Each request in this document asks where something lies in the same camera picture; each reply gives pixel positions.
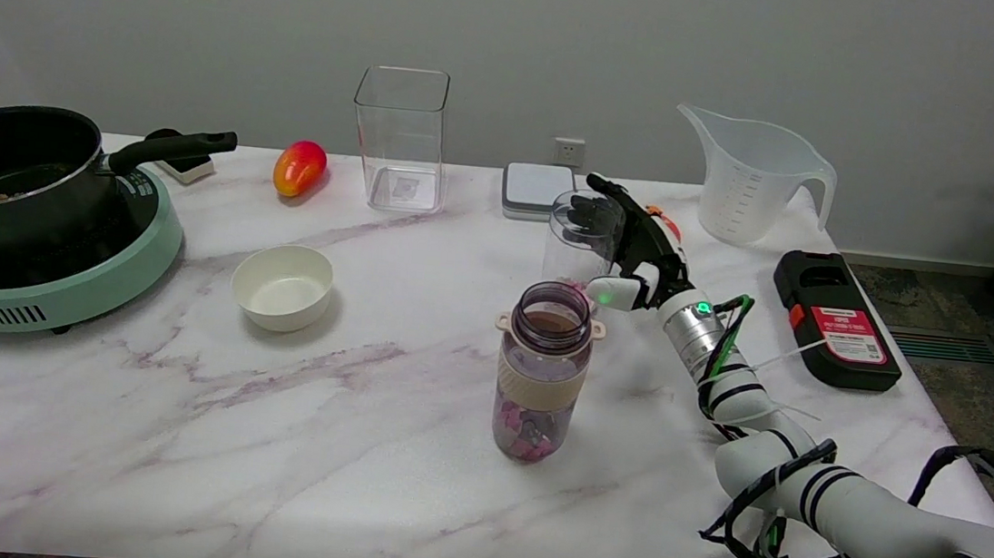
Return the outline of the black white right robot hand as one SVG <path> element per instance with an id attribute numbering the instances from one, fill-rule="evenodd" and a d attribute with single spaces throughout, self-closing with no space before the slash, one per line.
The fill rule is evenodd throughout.
<path id="1" fill-rule="evenodd" d="M 639 204 L 603 174 L 590 172 L 585 180 L 587 188 L 570 198 L 564 239 L 618 270 L 581 287 L 592 304 L 620 311 L 654 309 L 695 289 L 680 239 L 662 214 Z"/>

